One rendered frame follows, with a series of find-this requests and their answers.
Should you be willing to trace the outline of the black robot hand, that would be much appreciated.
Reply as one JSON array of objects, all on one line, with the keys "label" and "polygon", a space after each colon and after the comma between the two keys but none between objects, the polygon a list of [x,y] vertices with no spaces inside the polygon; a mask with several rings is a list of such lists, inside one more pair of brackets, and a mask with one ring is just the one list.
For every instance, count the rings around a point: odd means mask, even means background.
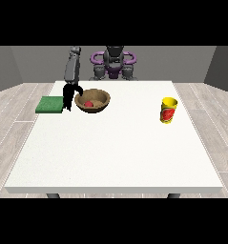
[{"label": "black robot hand", "polygon": [[68,111],[72,107],[74,92],[83,95],[83,89],[77,84],[67,83],[63,88],[63,108]]}]

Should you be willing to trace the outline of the green square pad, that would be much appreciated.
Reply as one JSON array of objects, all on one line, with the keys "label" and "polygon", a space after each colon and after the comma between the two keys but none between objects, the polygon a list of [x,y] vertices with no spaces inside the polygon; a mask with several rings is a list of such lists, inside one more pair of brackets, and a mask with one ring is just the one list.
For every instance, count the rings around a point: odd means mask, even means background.
[{"label": "green square pad", "polygon": [[43,96],[35,109],[36,113],[61,113],[62,111],[62,96]]}]

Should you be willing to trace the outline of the brown wooden bowl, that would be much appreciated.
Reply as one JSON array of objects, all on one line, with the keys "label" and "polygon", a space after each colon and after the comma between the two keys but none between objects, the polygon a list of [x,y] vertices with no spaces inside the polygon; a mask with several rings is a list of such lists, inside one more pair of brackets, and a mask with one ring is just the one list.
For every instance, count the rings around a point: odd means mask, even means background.
[{"label": "brown wooden bowl", "polygon": [[[74,98],[75,105],[83,112],[87,113],[97,113],[102,112],[110,103],[110,95],[103,90],[89,89],[84,90],[83,95],[78,94]],[[92,102],[91,107],[86,107],[86,102]]]}]

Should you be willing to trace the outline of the yellow cup with melon print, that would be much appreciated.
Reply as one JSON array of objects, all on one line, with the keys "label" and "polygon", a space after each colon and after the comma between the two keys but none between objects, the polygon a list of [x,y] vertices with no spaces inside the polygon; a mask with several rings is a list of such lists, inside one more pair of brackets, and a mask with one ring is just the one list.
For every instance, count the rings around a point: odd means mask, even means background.
[{"label": "yellow cup with melon print", "polygon": [[177,100],[173,97],[164,97],[161,104],[160,121],[165,124],[172,122],[177,107]]}]

